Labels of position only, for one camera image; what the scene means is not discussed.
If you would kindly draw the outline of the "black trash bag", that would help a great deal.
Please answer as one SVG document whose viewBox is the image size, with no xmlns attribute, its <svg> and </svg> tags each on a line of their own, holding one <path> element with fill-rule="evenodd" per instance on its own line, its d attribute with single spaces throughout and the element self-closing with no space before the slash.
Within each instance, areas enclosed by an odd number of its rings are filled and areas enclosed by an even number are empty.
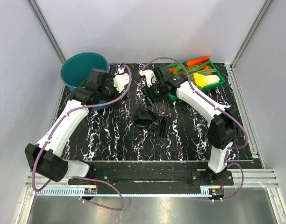
<svg viewBox="0 0 286 224">
<path fill-rule="evenodd" d="M 171 116 L 161 116 L 148 109 L 148 107 L 153 106 L 154 102 L 146 95 L 144 95 L 144 99 L 146 107 L 141 105 L 137 107 L 134 114 L 134 126 L 150 131 L 157 131 L 161 138 L 167 138 L 171 126 Z"/>
</svg>

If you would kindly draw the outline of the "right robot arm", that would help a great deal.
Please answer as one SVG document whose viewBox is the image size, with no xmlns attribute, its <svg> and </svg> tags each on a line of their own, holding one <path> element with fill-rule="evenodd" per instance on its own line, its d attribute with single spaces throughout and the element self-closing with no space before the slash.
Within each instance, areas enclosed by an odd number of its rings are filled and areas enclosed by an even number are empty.
<svg viewBox="0 0 286 224">
<path fill-rule="evenodd" d="M 152 70 L 141 70 L 139 75 L 146 79 L 147 85 L 143 93 L 147 100 L 158 103 L 167 94 L 172 94 L 189 104 L 202 115 L 208 126 L 207 140 L 211 145 L 208 162 L 207 181 L 218 184 L 222 179 L 222 171 L 226 168 L 226 152 L 233 145 L 238 134 L 238 125 L 229 117 L 236 115 L 231 106 L 221 105 L 197 88 L 191 88 L 184 74 L 173 74 L 168 66 L 160 65 Z"/>
</svg>

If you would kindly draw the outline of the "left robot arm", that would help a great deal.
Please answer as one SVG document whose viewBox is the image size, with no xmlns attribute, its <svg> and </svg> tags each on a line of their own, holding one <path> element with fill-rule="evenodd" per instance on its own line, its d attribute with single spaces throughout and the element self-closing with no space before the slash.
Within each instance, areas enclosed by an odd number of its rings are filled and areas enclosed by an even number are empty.
<svg viewBox="0 0 286 224">
<path fill-rule="evenodd" d="M 29 143 L 25 154 L 32 173 L 58 182 L 78 176 L 84 184 L 94 181 L 95 173 L 83 161 L 61 159 L 62 151 L 79 123 L 91 111 L 91 105 L 103 106 L 122 93 L 129 83 L 128 74 L 111 75 L 92 69 L 88 78 L 71 92 L 66 106 L 51 129 L 36 143 Z"/>
</svg>

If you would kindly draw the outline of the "teal plastic trash bin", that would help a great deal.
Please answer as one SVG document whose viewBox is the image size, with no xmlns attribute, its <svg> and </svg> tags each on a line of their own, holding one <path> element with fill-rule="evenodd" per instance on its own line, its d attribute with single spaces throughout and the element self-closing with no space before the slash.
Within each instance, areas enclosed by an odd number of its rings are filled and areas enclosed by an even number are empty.
<svg viewBox="0 0 286 224">
<path fill-rule="evenodd" d="M 60 77 L 71 90 L 70 100 L 81 105 L 100 105 L 106 101 L 94 102 L 96 84 L 110 78 L 108 71 L 109 63 L 104 56 L 85 52 L 69 58 L 61 68 Z"/>
</svg>

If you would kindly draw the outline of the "green plastic vegetable tray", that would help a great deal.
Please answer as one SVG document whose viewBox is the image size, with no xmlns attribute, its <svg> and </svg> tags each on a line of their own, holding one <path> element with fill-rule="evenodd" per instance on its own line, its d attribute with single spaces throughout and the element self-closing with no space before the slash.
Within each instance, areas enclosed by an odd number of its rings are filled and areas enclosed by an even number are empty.
<svg viewBox="0 0 286 224">
<path fill-rule="evenodd" d="M 220 87 L 225 82 L 209 58 L 204 56 L 182 63 L 193 84 L 203 92 Z"/>
</svg>

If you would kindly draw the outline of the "large orange carrot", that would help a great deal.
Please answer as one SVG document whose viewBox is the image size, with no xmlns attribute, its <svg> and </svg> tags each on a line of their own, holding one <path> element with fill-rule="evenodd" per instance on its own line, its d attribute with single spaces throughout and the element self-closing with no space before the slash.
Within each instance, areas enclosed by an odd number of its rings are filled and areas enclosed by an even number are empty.
<svg viewBox="0 0 286 224">
<path fill-rule="evenodd" d="M 186 66 L 187 67 L 192 67 L 192 66 L 195 66 L 197 64 L 200 64 L 200 63 L 203 63 L 207 60 L 210 59 L 210 56 L 203 56 L 203 57 L 200 57 L 200 58 L 195 58 L 195 59 L 192 59 L 190 61 L 187 61 L 186 62 Z"/>
</svg>

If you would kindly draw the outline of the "yellow white cabbage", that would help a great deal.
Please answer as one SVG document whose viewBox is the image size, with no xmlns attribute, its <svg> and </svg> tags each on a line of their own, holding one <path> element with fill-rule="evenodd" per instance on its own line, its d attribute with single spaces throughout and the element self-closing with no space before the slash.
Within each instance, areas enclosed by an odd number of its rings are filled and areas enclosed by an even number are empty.
<svg viewBox="0 0 286 224">
<path fill-rule="evenodd" d="M 206 86 L 219 83 L 220 78 L 217 75 L 202 75 L 194 73 L 193 80 L 197 87 L 204 88 Z"/>
</svg>

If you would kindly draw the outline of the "green long beans bundle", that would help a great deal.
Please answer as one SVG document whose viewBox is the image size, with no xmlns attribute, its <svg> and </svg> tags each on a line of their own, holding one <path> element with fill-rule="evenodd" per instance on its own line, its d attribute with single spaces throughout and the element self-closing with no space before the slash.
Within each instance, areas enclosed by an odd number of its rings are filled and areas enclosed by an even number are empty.
<svg viewBox="0 0 286 224">
<path fill-rule="evenodd" d="M 213 75 L 216 72 L 216 69 L 208 69 L 208 70 L 199 70 L 197 73 L 202 75 Z"/>
</svg>

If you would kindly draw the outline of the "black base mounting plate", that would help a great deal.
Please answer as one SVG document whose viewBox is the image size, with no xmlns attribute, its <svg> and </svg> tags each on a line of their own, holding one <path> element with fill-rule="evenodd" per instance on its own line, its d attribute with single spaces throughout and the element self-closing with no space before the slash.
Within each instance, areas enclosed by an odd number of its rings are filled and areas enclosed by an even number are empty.
<svg viewBox="0 0 286 224">
<path fill-rule="evenodd" d="M 207 162 L 121 161 L 90 162 L 89 178 L 106 181 L 124 195 L 197 194 L 201 186 L 233 186 L 230 171 L 212 173 Z"/>
</svg>

